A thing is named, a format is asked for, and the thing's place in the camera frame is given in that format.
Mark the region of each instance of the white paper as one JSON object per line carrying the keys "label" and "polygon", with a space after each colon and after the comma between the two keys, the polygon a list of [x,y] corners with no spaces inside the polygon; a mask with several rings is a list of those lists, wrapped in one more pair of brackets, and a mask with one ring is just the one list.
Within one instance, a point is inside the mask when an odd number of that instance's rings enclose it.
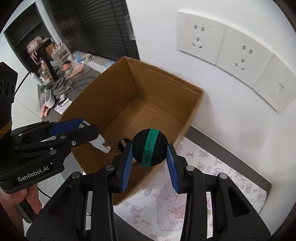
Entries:
{"label": "white paper", "polygon": [[[266,200],[266,191],[215,158],[210,153],[184,138],[176,152],[184,156],[189,165],[203,173],[217,176],[226,173],[259,213]],[[181,237],[186,194],[177,194],[172,187],[168,167],[165,164],[155,177],[136,195],[114,207],[124,221],[139,232],[157,241],[179,241]],[[210,193],[207,193],[208,233],[213,235],[213,219]]]}
{"label": "white paper", "polygon": [[64,111],[71,105],[71,103],[72,101],[69,100],[64,106],[57,105],[54,110],[56,110],[60,114],[63,114]]}

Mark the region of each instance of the green ribbon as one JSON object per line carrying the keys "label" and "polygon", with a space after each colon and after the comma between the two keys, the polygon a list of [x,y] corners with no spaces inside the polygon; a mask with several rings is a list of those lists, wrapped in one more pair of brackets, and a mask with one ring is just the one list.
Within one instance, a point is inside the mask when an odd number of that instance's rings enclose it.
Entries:
{"label": "green ribbon", "polygon": [[142,166],[150,167],[151,159],[159,130],[150,129],[144,146]]}

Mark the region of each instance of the gray cloth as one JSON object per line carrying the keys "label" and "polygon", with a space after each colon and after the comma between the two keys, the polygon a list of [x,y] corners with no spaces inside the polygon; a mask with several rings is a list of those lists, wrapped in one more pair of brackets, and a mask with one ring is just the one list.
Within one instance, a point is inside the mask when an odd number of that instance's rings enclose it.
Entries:
{"label": "gray cloth", "polygon": [[56,99],[60,98],[63,93],[68,93],[73,90],[71,86],[72,82],[70,79],[65,79],[64,77],[59,78],[58,81],[52,87],[54,96]]}

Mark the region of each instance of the orange tape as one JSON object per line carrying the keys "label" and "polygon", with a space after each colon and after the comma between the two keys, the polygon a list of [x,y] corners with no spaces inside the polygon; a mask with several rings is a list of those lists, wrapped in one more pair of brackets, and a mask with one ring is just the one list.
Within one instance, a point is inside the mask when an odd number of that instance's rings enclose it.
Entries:
{"label": "orange tape", "polygon": [[0,130],[0,139],[5,136],[5,134],[7,132],[9,132],[9,130],[12,127],[12,119],[10,119],[10,122],[8,122],[1,130]]}

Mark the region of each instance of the outlet plate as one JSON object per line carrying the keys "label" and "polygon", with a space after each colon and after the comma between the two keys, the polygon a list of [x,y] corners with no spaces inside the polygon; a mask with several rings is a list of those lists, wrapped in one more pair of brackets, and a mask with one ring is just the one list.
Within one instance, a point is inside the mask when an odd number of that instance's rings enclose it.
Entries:
{"label": "outlet plate", "polygon": [[225,27],[209,18],[177,12],[178,49],[216,64]]}
{"label": "outlet plate", "polygon": [[296,76],[273,55],[270,65],[254,89],[276,111],[281,112],[296,97]]}
{"label": "outlet plate", "polygon": [[254,87],[272,53],[250,36],[227,26],[217,66]]}

